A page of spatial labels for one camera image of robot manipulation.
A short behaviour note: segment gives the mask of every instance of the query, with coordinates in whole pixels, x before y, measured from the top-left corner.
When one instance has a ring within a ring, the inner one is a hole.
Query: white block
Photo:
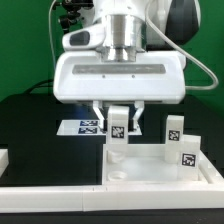
[[[0,149],[0,177],[2,176],[8,165],[9,165],[8,150]]]
[[[107,144],[128,143],[129,107],[111,106],[108,111]]]
[[[111,106],[108,111],[106,136],[108,161],[120,163],[125,159],[128,144],[129,107]]]
[[[165,161],[177,164],[181,150],[181,138],[184,130],[184,117],[169,115],[166,122]]]
[[[169,115],[166,122],[166,144],[179,143],[183,135],[184,117]]]
[[[200,136],[182,136],[178,179],[198,181],[200,144]]]

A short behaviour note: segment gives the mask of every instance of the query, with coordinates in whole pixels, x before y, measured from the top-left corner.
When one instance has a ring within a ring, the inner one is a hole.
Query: white plastic housing
[[[88,45],[72,46],[70,43],[71,36],[85,31],[87,31],[90,36]],[[62,44],[65,51],[88,50],[88,49],[94,49],[99,45],[101,45],[104,42],[105,37],[106,37],[105,27],[102,24],[96,24],[64,35],[62,39]]]
[[[140,53],[135,63],[103,63],[95,51],[66,52],[57,63],[54,94],[64,103],[179,103],[185,96],[185,65],[175,51]]]

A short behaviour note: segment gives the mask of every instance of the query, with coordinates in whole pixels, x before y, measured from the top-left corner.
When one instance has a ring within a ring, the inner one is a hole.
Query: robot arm
[[[186,43],[199,29],[198,0],[94,0],[93,5],[92,25],[63,37],[67,52],[58,60],[54,82],[58,100],[179,103],[186,57],[173,51],[174,45],[161,51],[166,44],[153,25]],[[159,51],[146,52],[153,48]]]

